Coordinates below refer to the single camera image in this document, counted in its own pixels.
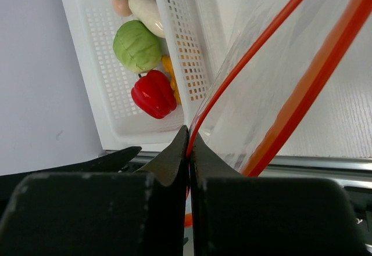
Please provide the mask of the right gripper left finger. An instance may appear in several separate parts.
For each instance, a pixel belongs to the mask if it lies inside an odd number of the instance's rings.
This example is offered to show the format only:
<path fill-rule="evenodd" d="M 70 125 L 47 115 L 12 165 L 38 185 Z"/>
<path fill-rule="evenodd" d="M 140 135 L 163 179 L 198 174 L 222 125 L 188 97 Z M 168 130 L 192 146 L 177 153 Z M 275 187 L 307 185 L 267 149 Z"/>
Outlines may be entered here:
<path fill-rule="evenodd" d="M 140 147 L 1 177 L 2 255 L 182 255 L 188 128 L 134 172 Z"/>

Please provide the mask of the clear zip top bag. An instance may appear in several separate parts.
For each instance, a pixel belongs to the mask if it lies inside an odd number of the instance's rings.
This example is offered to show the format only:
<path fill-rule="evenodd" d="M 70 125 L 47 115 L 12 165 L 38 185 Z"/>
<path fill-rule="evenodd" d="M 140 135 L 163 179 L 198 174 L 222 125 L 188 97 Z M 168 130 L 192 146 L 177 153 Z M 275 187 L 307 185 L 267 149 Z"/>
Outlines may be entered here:
<path fill-rule="evenodd" d="M 371 157 L 371 0 L 241 0 L 190 127 L 230 167 L 277 155 Z"/>

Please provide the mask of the green cabbage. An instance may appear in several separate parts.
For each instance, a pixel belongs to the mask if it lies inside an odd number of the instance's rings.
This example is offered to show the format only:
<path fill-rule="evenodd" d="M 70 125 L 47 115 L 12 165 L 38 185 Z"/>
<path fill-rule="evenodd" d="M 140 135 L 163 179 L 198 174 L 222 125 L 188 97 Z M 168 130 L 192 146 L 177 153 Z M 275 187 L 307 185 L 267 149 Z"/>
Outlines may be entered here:
<path fill-rule="evenodd" d="M 118 61 L 135 74 L 154 69 L 162 58 L 158 37 L 139 20 L 130 20 L 119 27 L 112 48 Z"/>

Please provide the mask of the white radish with leaves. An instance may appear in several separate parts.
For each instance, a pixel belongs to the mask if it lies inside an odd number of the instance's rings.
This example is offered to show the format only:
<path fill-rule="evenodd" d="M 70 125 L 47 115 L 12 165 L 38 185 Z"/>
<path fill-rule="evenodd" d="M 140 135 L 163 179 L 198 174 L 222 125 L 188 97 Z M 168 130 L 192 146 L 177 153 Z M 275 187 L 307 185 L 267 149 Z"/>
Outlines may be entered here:
<path fill-rule="evenodd" d="M 128 0 L 132 15 L 159 38 L 165 37 L 165 31 L 156 0 Z"/>

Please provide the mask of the red bell pepper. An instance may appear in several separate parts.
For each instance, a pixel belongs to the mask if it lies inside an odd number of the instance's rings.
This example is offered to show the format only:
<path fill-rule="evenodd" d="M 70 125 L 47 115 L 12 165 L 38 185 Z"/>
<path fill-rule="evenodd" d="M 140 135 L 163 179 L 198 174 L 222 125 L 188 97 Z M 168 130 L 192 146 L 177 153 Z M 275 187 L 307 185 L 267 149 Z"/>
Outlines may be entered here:
<path fill-rule="evenodd" d="M 177 108 L 177 102 L 167 77 L 151 70 L 131 89 L 134 103 L 155 119 L 163 119 Z"/>

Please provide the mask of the white plastic basket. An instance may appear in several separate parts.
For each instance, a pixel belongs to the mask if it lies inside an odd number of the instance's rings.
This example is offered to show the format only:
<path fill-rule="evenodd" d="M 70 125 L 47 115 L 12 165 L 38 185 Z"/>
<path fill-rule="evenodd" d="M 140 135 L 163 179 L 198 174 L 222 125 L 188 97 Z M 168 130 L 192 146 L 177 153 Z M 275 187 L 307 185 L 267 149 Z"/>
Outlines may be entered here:
<path fill-rule="evenodd" d="M 62 0 L 105 150 L 160 150 L 226 55 L 219 0 Z"/>

